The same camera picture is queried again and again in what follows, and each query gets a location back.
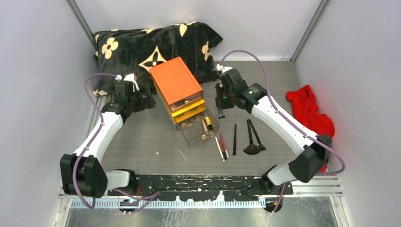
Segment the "black mascara tube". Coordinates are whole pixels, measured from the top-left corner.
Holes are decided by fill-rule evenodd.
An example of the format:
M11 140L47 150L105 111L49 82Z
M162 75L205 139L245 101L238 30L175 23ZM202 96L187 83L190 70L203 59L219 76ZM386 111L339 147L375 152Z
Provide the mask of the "black mascara tube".
M218 118L219 119L225 118L225 114L221 108L218 108Z

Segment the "gold lipstick tube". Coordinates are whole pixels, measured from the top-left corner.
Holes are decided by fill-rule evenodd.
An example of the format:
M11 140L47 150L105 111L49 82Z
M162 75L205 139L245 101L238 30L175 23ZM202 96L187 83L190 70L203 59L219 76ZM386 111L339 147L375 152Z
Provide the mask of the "gold lipstick tube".
M214 129L210 117L205 117L205 118L204 118L204 122L205 122L205 124L206 124L206 126L207 126L207 130L212 131L212 130Z

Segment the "beige concealer tube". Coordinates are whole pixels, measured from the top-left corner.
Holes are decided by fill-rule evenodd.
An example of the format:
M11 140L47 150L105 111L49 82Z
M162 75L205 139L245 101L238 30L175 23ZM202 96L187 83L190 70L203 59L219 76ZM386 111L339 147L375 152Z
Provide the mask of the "beige concealer tube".
M201 124L203 128L202 140L205 140L209 137L209 129L204 119L201 120Z

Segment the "orange drawer organizer box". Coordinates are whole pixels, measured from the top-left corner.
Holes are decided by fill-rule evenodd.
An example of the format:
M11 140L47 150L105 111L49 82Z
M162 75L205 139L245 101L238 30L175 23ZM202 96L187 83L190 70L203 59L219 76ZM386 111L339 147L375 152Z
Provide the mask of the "orange drawer organizer box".
M203 89L181 57L152 67L150 74L157 94L177 127L188 127L190 118L199 118L206 108Z

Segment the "clear drawer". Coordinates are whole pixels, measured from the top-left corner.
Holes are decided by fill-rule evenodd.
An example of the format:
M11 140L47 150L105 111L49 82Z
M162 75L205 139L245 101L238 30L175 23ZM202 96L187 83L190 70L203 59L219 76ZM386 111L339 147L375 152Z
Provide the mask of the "clear drawer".
M192 146L198 142L204 141L202 140L203 128L201 120L205 117L210 117L214 127L212 131L209 131L208 138L216 136L219 131L220 125L208 108L176 124L177 128L181 131L184 138L186 139L188 146Z

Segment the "white makeup pencil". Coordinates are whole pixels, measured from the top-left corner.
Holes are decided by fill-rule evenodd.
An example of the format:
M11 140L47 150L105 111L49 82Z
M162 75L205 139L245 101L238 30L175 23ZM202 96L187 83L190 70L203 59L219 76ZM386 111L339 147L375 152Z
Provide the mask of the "white makeup pencil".
M216 144L217 144L217 147L218 147L219 154L220 154L220 156L221 156L221 158L222 158L222 160L224 162L225 158L223 156L223 152L222 152L222 149L221 149L221 146L220 146L220 143L219 143L219 140L217 139L217 137L215 137L215 141L216 141Z

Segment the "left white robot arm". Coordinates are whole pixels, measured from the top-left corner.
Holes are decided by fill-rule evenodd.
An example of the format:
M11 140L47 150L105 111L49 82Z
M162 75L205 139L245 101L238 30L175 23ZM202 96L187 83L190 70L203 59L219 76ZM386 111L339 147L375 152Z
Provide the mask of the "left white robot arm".
M65 194L101 198L115 188L133 195L138 182L133 170L106 172L102 158L112 138L132 113L155 107L149 86L137 89L130 81L118 81L111 101L102 109L102 118L73 154L60 159L62 188Z

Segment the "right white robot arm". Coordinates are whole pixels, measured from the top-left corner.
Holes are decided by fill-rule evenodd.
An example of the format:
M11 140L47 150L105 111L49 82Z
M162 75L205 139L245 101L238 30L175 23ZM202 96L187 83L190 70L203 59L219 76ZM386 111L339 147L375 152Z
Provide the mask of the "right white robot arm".
M319 136L288 114L267 94L266 89L254 83L250 86L239 71L232 67L217 66L219 83L216 104L219 109L238 107L270 126L291 148L296 158L274 166L263 176L263 190L275 194L283 183L309 182L330 160L331 138Z

